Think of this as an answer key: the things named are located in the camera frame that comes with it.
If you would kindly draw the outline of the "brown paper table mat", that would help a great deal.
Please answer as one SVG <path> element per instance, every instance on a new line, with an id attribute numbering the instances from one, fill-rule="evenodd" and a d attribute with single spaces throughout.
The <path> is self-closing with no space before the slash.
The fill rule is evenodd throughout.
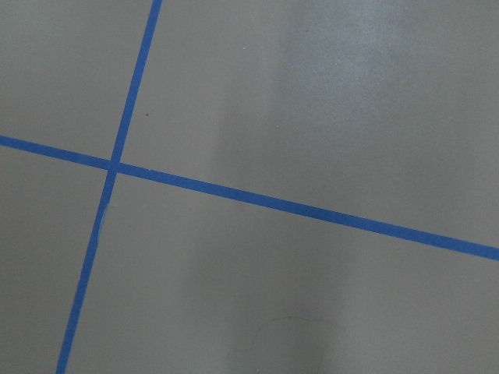
<path id="1" fill-rule="evenodd" d="M 4 1 L 4 373 L 495 373 L 495 1 Z"/>

